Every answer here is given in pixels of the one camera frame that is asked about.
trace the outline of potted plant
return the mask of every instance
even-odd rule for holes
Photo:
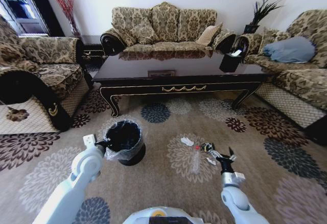
[[[268,3],[268,1],[269,0],[262,0],[262,3],[255,2],[253,20],[250,24],[245,26],[244,34],[254,33],[259,27],[258,23],[261,19],[266,17],[270,11],[282,7],[278,5],[282,0],[277,0],[273,3]]]

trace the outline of table leg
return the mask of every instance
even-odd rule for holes
[[[243,92],[241,92],[239,94],[239,96],[235,99],[235,101],[233,102],[233,104],[231,105],[233,110],[236,110],[239,108],[239,106],[241,105],[241,103],[250,95],[252,95],[259,87],[261,86],[261,83],[259,85],[255,85],[253,88],[244,90]]]
[[[116,118],[119,115],[119,106],[118,103],[113,99],[115,97],[115,95],[109,95],[109,94],[104,94],[102,92],[102,89],[100,88],[100,94],[102,96],[102,98],[109,104],[112,113],[111,116]]]

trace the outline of black coffee table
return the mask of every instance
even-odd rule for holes
[[[242,91],[238,106],[272,76],[256,64],[223,61],[214,51],[121,52],[109,56],[93,80],[100,93],[119,115],[115,96]]]

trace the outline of vase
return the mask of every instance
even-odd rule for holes
[[[72,32],[73,36],[81,36],[81,33],[77,29],[74,17],[71,17],[69,19],[69,24],[71,26],[71,32]]]
[[[258,29],[258,27],[258,25],[245,25],[243,34],[253,34]]]

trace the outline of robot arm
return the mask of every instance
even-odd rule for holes
[[[221,199],[229,208],[235,219],[235,223],[269,224],[269,222],[249,203],[249,199],[240,189],[240,183],[245,180],[245,177],[244,174],[234,172],[231,167],[231,164],[236,159],[233,150],[229,148],[230,156],[223,155],[215,151],[214,144],[210,143],[202,144],[201,149],[211,154],[221,164],[221,182],[223,187]]]
[[[42,207],[34,224],[71,224],[82,206],[89,182],[100,175],[103,147],[95,146],[94,135],[83,137],[86,150],[73,160],[72,173],[61,182]]]

